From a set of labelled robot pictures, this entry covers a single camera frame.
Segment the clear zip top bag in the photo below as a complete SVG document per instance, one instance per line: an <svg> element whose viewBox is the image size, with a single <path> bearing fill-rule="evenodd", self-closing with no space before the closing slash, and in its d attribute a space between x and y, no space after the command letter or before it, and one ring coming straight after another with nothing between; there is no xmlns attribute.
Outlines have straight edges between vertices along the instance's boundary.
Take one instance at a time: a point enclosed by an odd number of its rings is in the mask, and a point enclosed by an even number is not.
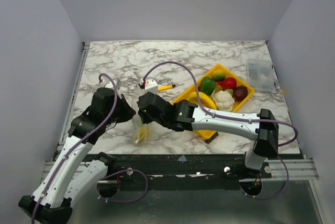
<svg viewBox="0 0 335 224"><path fill-rule="evenodd" d="M152 123L149 124L143 124L141 121L141 118L138 114L138 105L137 101L140 96L144 95L148 90L141 89L140 87L136 87L134 94L132 96L131 100L131 108L136 111L136 114L132 118L132 136L134 139L135 144L140 145L140 144L145 144L150 140L150 131L151 131L151 125Z"/></svg>

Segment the yellow lemon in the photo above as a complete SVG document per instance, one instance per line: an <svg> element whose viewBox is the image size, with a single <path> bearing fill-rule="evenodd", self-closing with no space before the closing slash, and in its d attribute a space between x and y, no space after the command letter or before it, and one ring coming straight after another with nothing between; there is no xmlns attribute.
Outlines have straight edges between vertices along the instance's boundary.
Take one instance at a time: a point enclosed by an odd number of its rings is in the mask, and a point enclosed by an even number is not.
<svg viewBox="0 0 335 224"><path fill-rule="evenodd" d="M133 139L135 144L145 144L150 139L150 126L143 125L141 128L133 132Z"/></svg>

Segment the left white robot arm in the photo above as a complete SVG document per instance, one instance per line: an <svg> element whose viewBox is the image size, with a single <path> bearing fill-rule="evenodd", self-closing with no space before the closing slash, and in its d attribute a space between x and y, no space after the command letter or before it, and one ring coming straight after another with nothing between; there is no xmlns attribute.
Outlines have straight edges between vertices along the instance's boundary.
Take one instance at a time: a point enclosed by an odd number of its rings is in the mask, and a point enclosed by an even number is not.
<svg viewBox="0 0 335 224"><path fill-rule="evenodd" d="M18 203L32 222L67 223L74 205L90 187L101 178L115 176L114 159L103 152L79 175L75 172L109 125L127 122L135 113L123 94L111 88L97 89L90 106L71 122L69 135L49 174Z"/></svg>

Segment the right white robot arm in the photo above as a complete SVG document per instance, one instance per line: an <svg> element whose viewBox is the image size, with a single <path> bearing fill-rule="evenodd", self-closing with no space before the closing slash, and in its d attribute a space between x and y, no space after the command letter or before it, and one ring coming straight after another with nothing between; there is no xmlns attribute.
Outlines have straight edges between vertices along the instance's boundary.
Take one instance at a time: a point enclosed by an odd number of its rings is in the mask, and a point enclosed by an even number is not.
<svg viewBox="0 0 335 224"><path fill-rule="evenodd" d="M278 156L278 122L271 111L239 114L219 111L190 102L170 104L152 92L140 96L137 101L142 123L156 122L170 130L224 132L253 141L244 156L241 173L248 178L259 173L267 158Z"/></svg>

